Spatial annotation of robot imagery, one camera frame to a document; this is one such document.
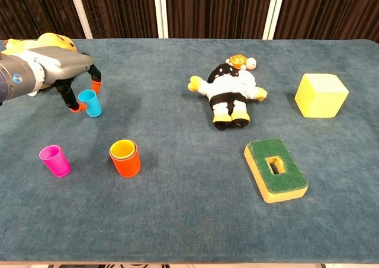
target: blue cup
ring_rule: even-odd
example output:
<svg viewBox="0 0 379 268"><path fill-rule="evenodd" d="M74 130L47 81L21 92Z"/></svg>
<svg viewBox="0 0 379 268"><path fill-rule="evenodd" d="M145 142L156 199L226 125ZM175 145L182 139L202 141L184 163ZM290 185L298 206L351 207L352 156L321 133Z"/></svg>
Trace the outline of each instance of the blue cup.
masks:
<svg viewBox="0 0 379 268"><path fill-rule="evenodd" d="M79 101L86 104L87 110L85 110L89 117L96 118L101 114L101 106L97 99L96 92L93 90L82 91L79 96Z"/></svg>

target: foam cube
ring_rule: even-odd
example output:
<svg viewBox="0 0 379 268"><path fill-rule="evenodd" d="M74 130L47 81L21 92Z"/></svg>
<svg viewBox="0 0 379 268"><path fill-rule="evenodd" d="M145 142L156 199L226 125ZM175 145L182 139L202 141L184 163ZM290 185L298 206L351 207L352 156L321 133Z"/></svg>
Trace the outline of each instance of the foam cube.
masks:
<svg viewBox="0 0 379 268"><path fill-rule="evenodd" d="M333 118L348 94L334 74L304 74L295 101L306 118Z"/></svg>
<svg viewBox="0 0 379 268"><path fill-rule="evenodd" d="M250 142L245 147L244 156L265 202L304 196L308 181L281 139Z"/></svg>

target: cup rim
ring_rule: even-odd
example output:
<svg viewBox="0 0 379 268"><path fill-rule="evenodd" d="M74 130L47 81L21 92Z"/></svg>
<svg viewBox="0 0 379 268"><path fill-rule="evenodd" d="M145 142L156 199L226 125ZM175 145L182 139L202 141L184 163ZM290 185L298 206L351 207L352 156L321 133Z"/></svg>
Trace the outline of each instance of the cup rim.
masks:
<svg viewBox="0 0 379 268"><path fill-rule="evenodd" d="M81 99L81 95L86 94L86 93L89 93L89 92L90 92L91 94L93 94L94 96L91 97L90 99L86 99L86 100ZM92 89L83 90L83 91L80 92L79 95L78 95L78 99L79 99L80 102L88 102L88 101L91 101L92 99L94 99L95 97L96 97L96 92L93 91Z"/></svg>
<svg viewBox="0 0 379 268"><path fill-rule="evenodd" d="M121 143L121 142L131 142L133 144L133 150L127 154L127 155L124 155L122 157L118 157L118 156L115 156L113 153L112 153L112 148L114 146L116 146L116 144L118 143ZM129 139L120 139L119 141L117 142L114 142L111 147L109 148L109 155L114 158L114 159L119 159L119 160L122 160L122 159L127 159L127 158L130 158L132 157L135 153L137 152L137 144Z"/></svg>
<svg viewBox="0 0 379 268"><path fill-rule="evenodd" d="M54 155L53 157L50 157L50 158L42 158L41 155L43 154L43 152L46 151L46 150L49 149L49 148L57 148L57 149L58 149L57 154ZM41 160L51 160L51 159L53 159L54 157L56 157L57 155L59 155L61 151L62 151L62 149L60 148L59 145L48 145L48 146L45 146L43 149L41 149L40 154L39 154L38 156L40 157Z"/></svg>

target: green sponge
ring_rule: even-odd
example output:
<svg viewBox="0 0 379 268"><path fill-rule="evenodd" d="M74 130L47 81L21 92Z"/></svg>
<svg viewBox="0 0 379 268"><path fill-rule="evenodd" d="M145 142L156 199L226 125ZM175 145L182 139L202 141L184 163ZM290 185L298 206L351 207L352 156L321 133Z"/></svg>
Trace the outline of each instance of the green sponge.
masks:
<svg viewBox="0 0 379 268"><path fill-rule="evenodd" d="M304 196L308 181L281 139L250 142L244 155L265 202Z"/></svg>

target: stuffed toy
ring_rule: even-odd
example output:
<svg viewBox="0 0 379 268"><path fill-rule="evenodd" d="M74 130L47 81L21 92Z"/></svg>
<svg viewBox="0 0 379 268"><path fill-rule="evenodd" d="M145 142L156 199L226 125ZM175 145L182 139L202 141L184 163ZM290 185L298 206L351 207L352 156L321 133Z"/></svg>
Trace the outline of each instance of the stuffed toy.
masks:
<svg viewBox="0 0 379 268"><path fill-rule="evenodd" d="M14 53L22 53L25 50L33 49L35 47L56 46L63 49L77 51L73 41L63 35L54 33L44 33L37 40L16 40L8 39L4 41L5 50L1 53L6 55L13 55Z"/></svg>
<svg viewBox="0 0 379 268"><path fill-rule="evenodd" d="M233 65L237 69L252 71L256 68L256 60L254 58L247 58L244 55L234 55L225 60L229 65Z"/></svg>
<svg viewBox="0 0 379 268"><path fill-rule="evenodd" d="M213 125L218 130L247 126L250 122L246 111L248 99L262 101L267 96L267 91L255 86L255 78L249 71L238 70L228 63L216 67L208 81L192 76L188 89L208 97L214 113Z"/></svg>

